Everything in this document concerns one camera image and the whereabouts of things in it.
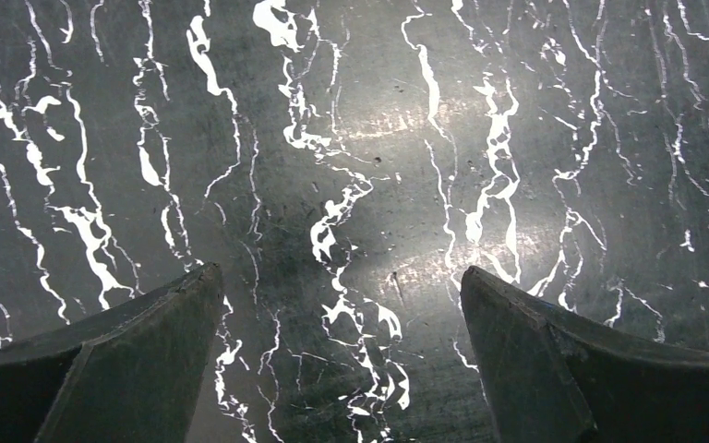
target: black plastic part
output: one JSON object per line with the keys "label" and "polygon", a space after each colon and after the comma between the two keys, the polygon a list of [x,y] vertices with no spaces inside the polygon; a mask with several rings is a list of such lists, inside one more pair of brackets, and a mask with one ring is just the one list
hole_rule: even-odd
{"label": "black plastic part", "polygon": [[476,267],[461,302],[500,442],[709,441],[709,353],[618,332]]}
{"label": "black plastic part", "polygon": [[69,327],[0,351],[0,442],[183,441],[216,325],[207,264]]}

